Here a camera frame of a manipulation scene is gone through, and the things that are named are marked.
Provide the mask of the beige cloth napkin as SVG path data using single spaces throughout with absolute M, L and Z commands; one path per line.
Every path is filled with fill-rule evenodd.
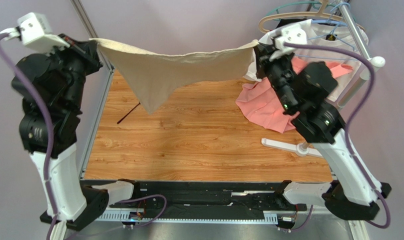
M 254 61 L 253 49 L 258 45 L 253 40 L 233 49 L 167 55 L 104 38 L 95 41 L 149 114 L 180 87 L 242 78 Z

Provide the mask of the purple plastic spoon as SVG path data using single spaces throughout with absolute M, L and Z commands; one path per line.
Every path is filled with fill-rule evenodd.
M 120 124 L 123 120 L 125 120 L 128 116 L 129 116 L 129 114 L 131 114 L 138 106 L 140 106 L 141 105 L 141 103 L 140 102 L 138 102 L 133 108 L 131 108 L 121 119 L 119 119 L 118 121 L 117 121 L 117 123 L 116 124 Z

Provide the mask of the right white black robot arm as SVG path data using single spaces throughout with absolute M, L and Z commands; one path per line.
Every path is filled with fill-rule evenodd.
M 346 136 L 346 123 L 338 109 L 327 102 L 337 80 L 323 61 L 310 62 L 301 72 L 292 67 L 292 53 L 274 57 L 279 50 L 259 44 L 254 49 L 257 75 L 267 78 L 286 115 L 294 116 L 297 132 L 328 162 L 336 180 L 324 183 L 282 182 L 275 194 L 283 202 L 327 208 L 348 221 L 371 221 L 388 197 L 391 186 L 368 172 Z

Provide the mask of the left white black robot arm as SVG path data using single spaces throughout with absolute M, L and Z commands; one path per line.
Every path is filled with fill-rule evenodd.
M 132 197 L 136 182 L 120 179 L 83 185 L 76 166 L 77 134 L 86 77 L 102 67 L 94 40 L 77 41 L 65 34 L 48 51 L 21 59 L 12 88 L 22 97 L 24 117 L 19 132 L 36 165 L 48 201 L 42 222 L 65 222 L 75 231 L 100 217 L 106 208 Z

